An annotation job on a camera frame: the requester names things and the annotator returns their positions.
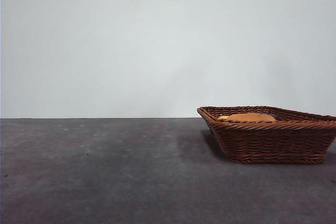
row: wicker basket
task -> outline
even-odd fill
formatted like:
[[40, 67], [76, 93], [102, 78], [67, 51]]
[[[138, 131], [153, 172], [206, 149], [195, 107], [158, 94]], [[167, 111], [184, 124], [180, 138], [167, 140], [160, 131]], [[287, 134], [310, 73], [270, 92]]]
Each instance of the wicker basket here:
[[[222, 151], [243, 164], [322, 164], [336, 138], [336, 117], [268, 106], [201, 107], [204, 118]], [[221, 115], [268, 113], [276, 122], [241, 122], [218, 119]]]

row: dark object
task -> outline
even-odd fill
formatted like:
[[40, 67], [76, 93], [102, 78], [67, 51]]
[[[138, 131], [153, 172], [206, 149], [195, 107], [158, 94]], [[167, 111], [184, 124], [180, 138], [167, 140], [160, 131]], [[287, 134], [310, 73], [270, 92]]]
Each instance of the dark object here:
[[278, 117], [277, 115], [275, 115], [275, 114], [268, 114], [268, 113], [260, 113], [260, 114], [264, 114], [264, 115], [270, 115], [270, 116], [273, 116], [273, 118], [275, 119], [275, 120], [278, 120], [278, 121], [281, 121], [280, 120], [280, 117]]
[[[336, 117], [268, 106], [201, 107], [204, 118], [226, 156], [237, 163], [322, 164], [336, 137]], [[218, 119], [238, 113], [275, 114], [276, 122]]]

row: gray carpet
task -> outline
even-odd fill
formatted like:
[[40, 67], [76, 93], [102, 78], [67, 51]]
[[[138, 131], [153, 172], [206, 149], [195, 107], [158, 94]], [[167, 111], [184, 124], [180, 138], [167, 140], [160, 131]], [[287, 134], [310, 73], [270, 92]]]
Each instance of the gray carpet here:
[[3, 224], [335, 223], [323, 165], [240, 165], [199, 119], [2, 120]]

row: white wall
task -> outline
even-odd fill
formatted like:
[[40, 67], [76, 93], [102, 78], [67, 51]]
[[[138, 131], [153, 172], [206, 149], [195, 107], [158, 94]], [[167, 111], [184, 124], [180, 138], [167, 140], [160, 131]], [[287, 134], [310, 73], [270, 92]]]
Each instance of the white wall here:
[[336, 115], [335, 0], [2, 0], [3, 118]]

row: yellow object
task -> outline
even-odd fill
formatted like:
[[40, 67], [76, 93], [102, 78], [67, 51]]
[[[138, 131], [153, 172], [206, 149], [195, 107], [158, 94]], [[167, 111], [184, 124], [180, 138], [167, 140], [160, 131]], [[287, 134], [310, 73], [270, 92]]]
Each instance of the yellow object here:
[[229, 116], [228, 115], [221, 115], [218, 117], [218, 119], [227, 119]]

